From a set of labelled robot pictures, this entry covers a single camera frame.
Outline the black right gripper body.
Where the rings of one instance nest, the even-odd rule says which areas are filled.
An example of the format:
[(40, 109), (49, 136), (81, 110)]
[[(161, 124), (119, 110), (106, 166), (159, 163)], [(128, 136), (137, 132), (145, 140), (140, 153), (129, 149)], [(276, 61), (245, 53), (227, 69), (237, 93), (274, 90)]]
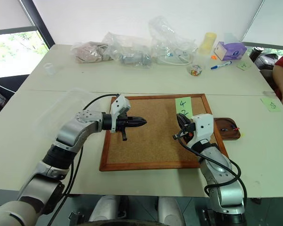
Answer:
[(179, 138), (182, 138), (186, 144), (189, 143), (194, 137), (195, 123), (180, 123), (179, 127), (181, 129), (181, 134), (174, 134), (173, 139), (178, 140)]

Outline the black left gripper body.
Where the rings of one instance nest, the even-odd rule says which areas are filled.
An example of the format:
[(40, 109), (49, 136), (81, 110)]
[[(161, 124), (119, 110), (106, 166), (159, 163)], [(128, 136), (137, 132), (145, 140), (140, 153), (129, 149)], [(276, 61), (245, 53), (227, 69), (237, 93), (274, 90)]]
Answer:
[(121, 114), (117, 117), (115, 132), (120, 132), (123, 141), (127, 141), (125, 128), (127, 127), (128, 116), (127, 114)]

